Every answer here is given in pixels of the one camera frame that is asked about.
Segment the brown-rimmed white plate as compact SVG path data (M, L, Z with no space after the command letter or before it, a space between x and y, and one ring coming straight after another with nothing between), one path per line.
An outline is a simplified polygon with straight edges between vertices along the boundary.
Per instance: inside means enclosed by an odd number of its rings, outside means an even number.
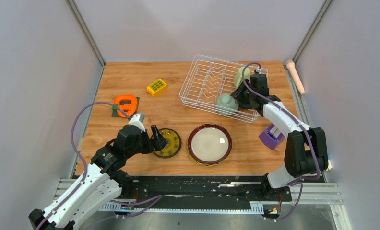
M224 161L233 146L229 132L217 124L203 124L195 128L187 141L188 154L201 163Z

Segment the yellow dotted plate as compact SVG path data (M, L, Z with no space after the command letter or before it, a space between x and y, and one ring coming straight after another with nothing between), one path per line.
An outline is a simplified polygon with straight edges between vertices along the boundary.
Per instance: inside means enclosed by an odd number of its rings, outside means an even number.
M193 160L194 163L196 163L197 165L204 166L204 167L213 167L213 166L220 165L221 163L224 162L224 161L220 161L220 162L217 162L217 163L201 163L201 162L197 161L197 160L196 160L194 157L192 157L191 155L189 155L189 157Z

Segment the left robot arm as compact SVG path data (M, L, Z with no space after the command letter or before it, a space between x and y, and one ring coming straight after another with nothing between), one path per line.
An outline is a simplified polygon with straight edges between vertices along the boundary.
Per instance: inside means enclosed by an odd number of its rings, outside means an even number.
M136 154L161 151L168 144L152 125L153 135L135 125L125 125L115 139L100 148L84 173L57 200L45 209L29 214L35 230L76 230L101 206L118 196L130 197L133 179L122 170Z

